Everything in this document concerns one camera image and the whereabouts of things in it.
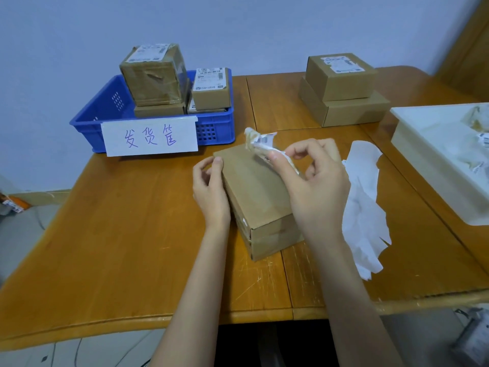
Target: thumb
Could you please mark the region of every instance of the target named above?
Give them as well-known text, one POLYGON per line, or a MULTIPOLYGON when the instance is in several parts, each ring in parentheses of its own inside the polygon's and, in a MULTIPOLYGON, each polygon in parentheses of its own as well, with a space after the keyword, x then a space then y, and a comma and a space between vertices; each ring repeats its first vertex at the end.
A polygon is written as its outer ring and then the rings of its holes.
POLYGON ((270 151, 268 158, 272 162, 273 169, 280 175, 284 181, 287 190, 290 191, 297 188, 302 182, 302 179, 290 165, 285 156, 277 151, 270 151))
POLYGON ((209 185, 222 186, 223 185, 223 159, 221 157, 216 157, 212 161, 212 172, 211 179, 209 180, 209 185))

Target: crumpled paper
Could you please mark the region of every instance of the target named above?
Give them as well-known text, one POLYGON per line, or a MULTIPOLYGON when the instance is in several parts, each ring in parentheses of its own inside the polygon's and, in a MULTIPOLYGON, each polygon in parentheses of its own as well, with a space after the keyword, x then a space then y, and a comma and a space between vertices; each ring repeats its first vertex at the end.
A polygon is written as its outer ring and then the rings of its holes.
POLYGON ((299 170, 297 170, 297 168, 295 167, 294 163, 292 162, 292 159, 288 155, 286 155, 285 152, 282 152, 277 148, 273 147, 273 137, 277 135, 277 132, 262 135, 259 132, 255 131, 254 129, 247 127, 246 129, 244 129, 244 135, 246 136, 246 149, 252 151, 254 154, 259 156, 262 160, 264 160, 267 164, 273 166, 272 162, 267 157, 268 152, 277 151, 285 156, 287 161, 294 168, 295 172, 299 174, 299 170))
POLYGON ((376 203, 376 164, 381 155, 374 144, 356 140, 343 161, 351 183, 343 214, 343 236, 353 253, 358 273, 365 280, 383 269, 378 257, 387 244, 392 244, 385 212, 376 203))

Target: hand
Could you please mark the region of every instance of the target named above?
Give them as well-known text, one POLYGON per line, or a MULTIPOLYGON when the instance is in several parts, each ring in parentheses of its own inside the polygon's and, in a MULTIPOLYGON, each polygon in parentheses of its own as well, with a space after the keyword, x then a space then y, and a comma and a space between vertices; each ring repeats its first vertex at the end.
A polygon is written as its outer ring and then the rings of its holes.
POLYGON ((223 159, 208 157, 194 166, 194 200, 205 217, 205 227, 229 228, 231 213, 229 201, 223 188, 223 159))
POLYGON ((289 191, 292 212, 305 239, 311 245, 344 242, 341 224, 350 181, 334 140, 299 141, 287 147, 285 154, 296 160, 309 154, 313 159, 304 180, 282 154, 268 154, 289 191))

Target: handwritten sign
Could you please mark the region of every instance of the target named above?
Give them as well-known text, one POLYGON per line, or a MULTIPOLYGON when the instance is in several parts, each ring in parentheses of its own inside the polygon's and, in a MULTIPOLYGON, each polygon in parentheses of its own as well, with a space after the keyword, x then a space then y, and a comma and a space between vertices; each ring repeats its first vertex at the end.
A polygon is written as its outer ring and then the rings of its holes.
POLYGON ((107 156, 198 151, 197 121, 189 116, 103 122, 107 156))

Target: wooden table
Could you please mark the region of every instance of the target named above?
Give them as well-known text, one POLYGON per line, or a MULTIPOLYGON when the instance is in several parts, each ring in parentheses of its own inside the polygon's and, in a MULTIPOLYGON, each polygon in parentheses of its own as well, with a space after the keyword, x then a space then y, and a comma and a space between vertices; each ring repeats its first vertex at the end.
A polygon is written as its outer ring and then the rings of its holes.
MULTIPOLYGON (((283 130, 276 137, 279 147, 334 137, 345 158, 353 140, 373 139, 385 153, 378 163, 377 202, 393 240, 381 255, 384 270, 366 283, 379 312, 488 300, 489 276, 430 203, 436 193, 417 184, 419 175, 401 156, 392 157, 392 118, 381 123, 383 133, 363 125, 317 128, 297 96, 300 77, 233 78, 235 144, 244 142, 246 126, 283 130)), ((392 91, 384 95, 398 100, 395 105, 428 101, 426 96, 446 90, 437 84, 424 95, 432 79, 410 67, 381 69, 378 81, 382 93, 392 91)), ((192 199, 191 169, 224 147, 185 155, 94 154, 38 245, 0 290, 0 350, 167 326, 204 231, 192 199)), ((306 162, 297 165, 304 170, 306 162)), ((325 316, 318 271, 304 243, 252 262, 231 225, 222 323, 325 316)))

